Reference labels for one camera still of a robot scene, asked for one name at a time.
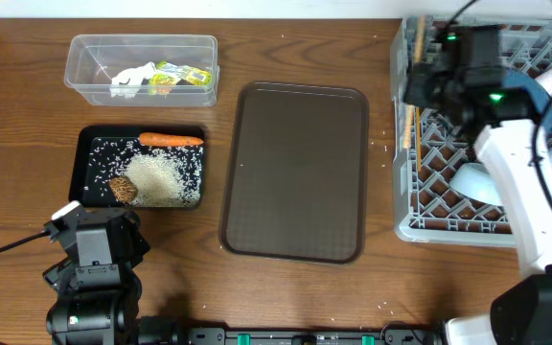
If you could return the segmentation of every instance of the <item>carrot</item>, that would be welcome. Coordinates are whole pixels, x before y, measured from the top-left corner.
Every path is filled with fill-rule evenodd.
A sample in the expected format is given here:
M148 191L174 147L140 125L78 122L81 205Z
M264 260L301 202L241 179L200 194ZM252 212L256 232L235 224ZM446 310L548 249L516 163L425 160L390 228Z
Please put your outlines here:
M140 134L139 139L142 145L157 147L179 147L203 144L203 140L195 137L150 132Z

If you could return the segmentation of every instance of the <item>brown round object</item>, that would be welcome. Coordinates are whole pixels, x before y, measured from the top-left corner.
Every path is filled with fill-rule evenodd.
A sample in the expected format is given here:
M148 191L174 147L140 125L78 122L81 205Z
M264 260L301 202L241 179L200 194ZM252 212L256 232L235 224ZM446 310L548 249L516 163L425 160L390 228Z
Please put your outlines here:
M138 189L124 176L112 178L110 180L110 188L116 199L121 202L131 202L138 196Z

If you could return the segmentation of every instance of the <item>wooden table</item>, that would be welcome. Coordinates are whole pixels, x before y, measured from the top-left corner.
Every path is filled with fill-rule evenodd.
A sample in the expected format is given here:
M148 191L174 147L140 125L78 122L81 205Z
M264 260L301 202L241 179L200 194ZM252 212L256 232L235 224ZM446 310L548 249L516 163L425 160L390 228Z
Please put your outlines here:
M231 328L376 329L487 311L518 280L513 250L408 243L393 230L394 116L389 46L400 20L0 19L0 246L67 202L77 136L93 124L203 124L204 197L193 211L143 210L151 252L136 272L140 314ZM206 34L218 39L209 108L91 106L63 84L78 34ZM348 86L370 102L366 240L344 266L228 254L217 237L236 101L251 81ZM41 273L63 258L38 240L0 255L0 340L47 344L56 295Z

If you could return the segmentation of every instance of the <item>dish rack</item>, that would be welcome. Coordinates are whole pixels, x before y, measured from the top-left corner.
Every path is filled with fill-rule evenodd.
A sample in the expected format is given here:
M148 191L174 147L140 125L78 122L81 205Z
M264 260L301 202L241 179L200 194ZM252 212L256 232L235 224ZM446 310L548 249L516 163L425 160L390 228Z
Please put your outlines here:
M427 16L423 60L431 62L439 52L432 38L448 17ZM532 78L552 68L552 20L462 17L461 25L500 26L502 63ZM393 161L395 230L404 241L514 247L515 239L502 207L485 204L449 187L450 179L468 162L469 145L449 137L442 124L421 115L421 127L411 132L411 148L403 148L405 106L402 101L407 69L416 35L417 18L402 21L391 45L391 98L395 106L396 155ZM421 147L416 148L416 131ZM548 145L552 147L552 130ZM422 167L417 170L417 154Z

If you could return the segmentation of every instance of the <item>green led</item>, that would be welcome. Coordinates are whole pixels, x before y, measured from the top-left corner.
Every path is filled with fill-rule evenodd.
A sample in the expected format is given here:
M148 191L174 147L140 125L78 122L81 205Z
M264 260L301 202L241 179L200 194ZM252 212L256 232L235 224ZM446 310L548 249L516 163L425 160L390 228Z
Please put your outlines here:
M501 100L503 97L504 97L504 94L498 94L498 93L489 94L489 98L493 102L499 102L499 100Z

